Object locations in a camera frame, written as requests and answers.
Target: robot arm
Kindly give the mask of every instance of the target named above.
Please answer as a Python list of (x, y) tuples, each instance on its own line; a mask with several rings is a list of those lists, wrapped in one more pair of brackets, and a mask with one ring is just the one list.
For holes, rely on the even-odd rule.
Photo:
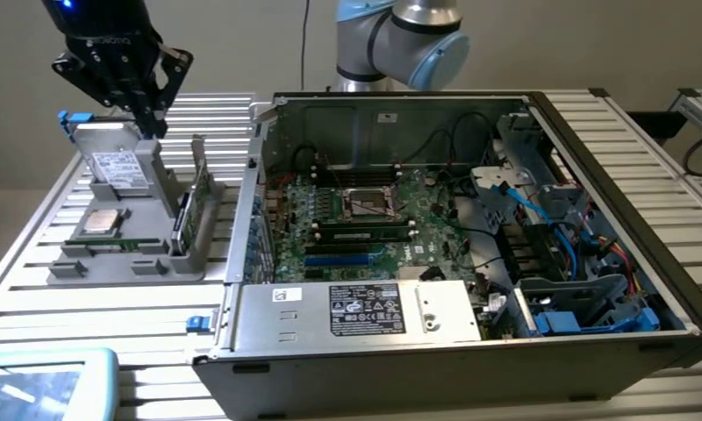
[[(146, 138), (165, 137), (166, 111), (175, 101), (194, 56), (167, 47), (151, 25), (145, 0), (43, 0), (68, 51), (55, 72), (105, 106), (135, 117)], [(157, 82), (157, 66), (166, 86)]]
[(338, 62), (342, 91), (389, 90), (389, 77), (440, 90), (469, 56), (456, 0), (341, 0)]

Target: tablet screen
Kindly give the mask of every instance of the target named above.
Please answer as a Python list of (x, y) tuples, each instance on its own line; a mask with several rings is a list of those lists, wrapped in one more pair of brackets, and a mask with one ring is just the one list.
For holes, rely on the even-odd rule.
[(83, 364), (0, 368), (0, 421), (62, 421)]

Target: white wall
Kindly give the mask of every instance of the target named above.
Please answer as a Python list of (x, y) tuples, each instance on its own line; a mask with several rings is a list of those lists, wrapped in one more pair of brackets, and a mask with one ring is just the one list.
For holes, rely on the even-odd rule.
[[(336, 0), (314, 0), (308, 81), (336, 73)], [(605, 87), (664, 107), (702, 87), (702, 0), (461, 0), (472, 55), (452, 88)], [(304, 0), (149, 0), (166, 43), (195, 54), (187, 91), (300, 88)], [(56, 113), (93, 103), (54, 74), (62, 36), (38, 0), (0, 1), (0, 188), (47, 188), (71, 157)]]

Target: tablet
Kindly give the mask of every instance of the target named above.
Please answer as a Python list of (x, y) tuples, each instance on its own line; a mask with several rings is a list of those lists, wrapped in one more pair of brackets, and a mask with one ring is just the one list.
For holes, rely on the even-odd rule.
[(106, 348), (0, 353), (0, 421), (111, 421), (118, 371)]

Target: warning label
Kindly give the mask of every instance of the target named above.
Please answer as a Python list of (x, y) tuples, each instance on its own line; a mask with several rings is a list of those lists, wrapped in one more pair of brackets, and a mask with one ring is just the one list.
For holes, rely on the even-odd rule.
[(94, 160), (115, 189), (145, 188), (149, 185), (133, 152), (95, 153)]
[(398, 284), (332, 286), (330, 331), (336, 336), (406, 333)]

